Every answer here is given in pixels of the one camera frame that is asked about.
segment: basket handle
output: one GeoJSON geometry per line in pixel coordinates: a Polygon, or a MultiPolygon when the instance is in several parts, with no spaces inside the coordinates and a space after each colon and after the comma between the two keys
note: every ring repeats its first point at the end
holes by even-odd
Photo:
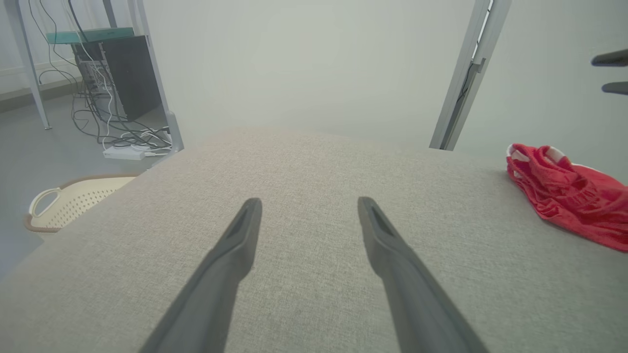
{"type": "Polygon", "coordinates": [[[44,212],[46,212],[52,205],[55,204],[55,202],[57,202],[57,200],[59,199],[59,193],[61,192],[60,188],[54,188],[54,189],[48,189],[48,190],[44,190],[42,192],[39,193],[39,195],[37,195],[33,201],[31,202],[31,205],[28,207],[28,213],[33,216],[34,218],[37,218],[39,216],[41,216],[42,214],[44,214],[44,212]],[[36,214],[35,213],[35,208],[37,208],[37,204],[47,195],[51,194],[51,193],[57,193],[57,197],[55,197],[54,200],[52,200],[52,202],[50,202],[50,205],[46,206],[46,208],[41,211],[41,213],[36,214]]]}

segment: power strip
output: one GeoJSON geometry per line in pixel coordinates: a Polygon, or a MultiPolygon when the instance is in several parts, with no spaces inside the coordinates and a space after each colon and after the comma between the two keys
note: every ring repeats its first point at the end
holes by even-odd
{"type": "Polygon", "coordinates": [[[130,146],[117,148],[117,147],[109,147],[105,149],[102,154],[105,158],[112,158],[115,160],[131,160],[131,161],[141,161],[146,156],[146,151],[138,151],[139,149],[149,149],[147,146],[135,146],[132,148],[130,146]]]}

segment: gray fabric surface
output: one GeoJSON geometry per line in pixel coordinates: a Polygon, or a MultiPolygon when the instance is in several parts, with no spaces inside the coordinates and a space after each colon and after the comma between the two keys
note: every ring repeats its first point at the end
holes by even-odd
{"type": "Polygon", "coordinates": [[[0,351],[138,350],[249,197],[264,204],[227,352],[395,352],[367,195],[492,352],[625,351],[628,258],[540,220],[505,160],[243,129],[186,149],[0,283],[0,351]]]}

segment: teal shelf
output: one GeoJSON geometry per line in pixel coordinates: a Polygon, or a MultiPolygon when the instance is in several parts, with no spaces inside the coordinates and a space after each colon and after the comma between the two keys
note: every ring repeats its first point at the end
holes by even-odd
{"type": "MultiPolygon", "coordinates": [[[[122,28],[99,28],[96,30],[87,30],[85,37],[87,41],[103,41],[114,38],[125,38],[134,36],[133,27],[122,28]]],[[[50,44],[78,44],[85,42],[80,32],[57,32],[57,40],[55,41],[54,33],[46,33],[46,39],[50,44]]]]}

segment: black object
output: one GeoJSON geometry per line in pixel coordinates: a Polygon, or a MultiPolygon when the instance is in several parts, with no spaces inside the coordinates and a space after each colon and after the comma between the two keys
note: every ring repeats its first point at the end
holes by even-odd
{"type": "Polygon", "coordinates": [[[595,58],[593,58],[593,60],[591,60],[591,65],[626,67],[628,66],[628,49],[619,50],[618,52],[598,55],[595,58]]]}
{"type": "Polygon", "coordinates": [[[140,352],[224,351],[238,284],[253,265],[261,217],[258,198],[244,202],[140,352]]]}
{"type": "MultiPolygon", "coordinates": [[[[593,66],[628,67],[628,49],[598,55],[591,60],[593,66]]],[[[628,82],[611,82],[602,86],[602,91],[628,95],[628,82]]]]}
{"type": "MultiPolygon", "coordinates": [[[[122,105],[119,115],[126,118],[126,121],[133,121],[161,104],[146,36],[91,41],[83,43],[83,46],[95,62],[85,54],[80,44],[72,44],[72,49],[81,75],[88,81],[87,88],[94,94],[104,94],[105,82],[102,78],[105,77],[110,93],[117,94],[116,100],[119,99],[122,105]]],[[[109,96],[105,96],[102,100],[104,107],[107,107],[109,96]]]]}
{"type": "Polygon", "coordinates": [[[486,353],[482,341],[377,203],[358,199],[369,262],[384,282],[402,353],[486,353]]]}

